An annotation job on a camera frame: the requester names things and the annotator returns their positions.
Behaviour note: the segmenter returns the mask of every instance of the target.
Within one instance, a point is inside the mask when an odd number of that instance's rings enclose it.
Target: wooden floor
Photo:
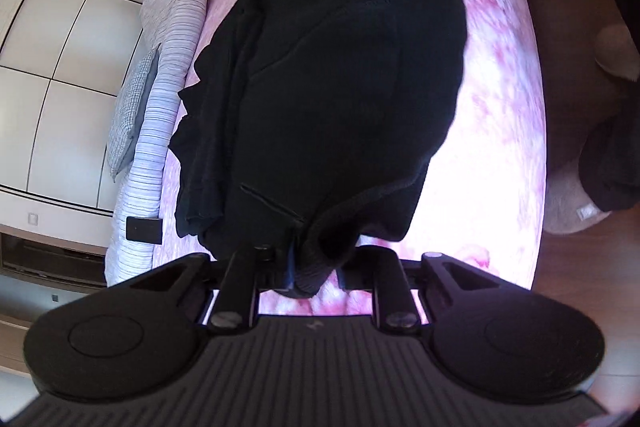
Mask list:
[[[613,0],[528,0],[545,89],[548,169],[580,152],[614,114],[626,84],[593,60],[593,41],[620,20]],[[591,390],[610,410],[640,405],[640,206],[567,237],[544,235],[534,290],[580,309],[602,328],[603,366]]]

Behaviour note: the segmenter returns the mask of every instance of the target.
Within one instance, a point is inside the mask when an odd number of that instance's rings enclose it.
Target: drawer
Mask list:
[[[10,317],[0,315],[0,365],[6,367],[11,372],[29,374],[29,370],[24,363],[22,346],[27,328],[21,325],[14,325],[9,320]]]
[[[129,0],[86,0],[54,78],[117,95],[141,32],[140,4]]]
[[[51,78],[84,0],[24,0],[0,66]]]
[[[27,190],[38,117],[49,81],[0,68],[0,185]]]
[[[36,223],[30,222],[30,214],[37,217]],[[0,190],[0,223],[49,238],[102,248],[109,246],[113,232],[111,216],[32,200],[3,190]]]
[[[96,207],[115,97],[52,81],[33,148],[28,191]]]

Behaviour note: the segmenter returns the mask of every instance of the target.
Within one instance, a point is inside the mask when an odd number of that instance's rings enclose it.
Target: gray checked pillow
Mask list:
[[[158,74],[158,59],[158,47],[155,47],[140,60],[136,71],[127,76],[118,93],[107,144],[107,162],[114,181],[136,153],[146,102]]]

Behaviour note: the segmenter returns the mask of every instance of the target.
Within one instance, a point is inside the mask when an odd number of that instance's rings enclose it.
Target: wooden furniture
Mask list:
[[[0,0],[0,225],[106,247],[114,104],[141,0]]]
[[[91,293],[106,287],[104,254],[83,245],[0,233],[0,274],[41,286]]]
[[[13,317],[0,315],[0,371],[28,377],[22,344],[31,325]]]

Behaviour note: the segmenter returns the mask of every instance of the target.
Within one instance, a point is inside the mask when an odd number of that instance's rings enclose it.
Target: bed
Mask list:
[[[178,16],[158,0],[145,0],[165,35],[135,159],[114,214],[109,284],[206,251],[195,237],[180,239],[175,233],[180,166],[167,145],[184,115],[176,92],[198,81],[193,60],[236,0],[191,1]],[[532,22],[526,0],[465,0],[465,5],[469,38],[456,117],[431,162],[407,236],[389,246],[405,259],[440,251],[530,288],[542,230],[546,161]],[[191,21],[190,31],[184,29],[185,19]],[[180,30],[172,33],[175,25]],[[180,60],[167,56],[167,42],[183,47]],[[126,216],[161,217],[162,245],[126,241]],[[385,244],[367,237],[361,243]],[[292,301],[270,293],[260,306],[272,313],[343,314],[366,312],[370,299],[343,293],[334,276],[314,299]]]

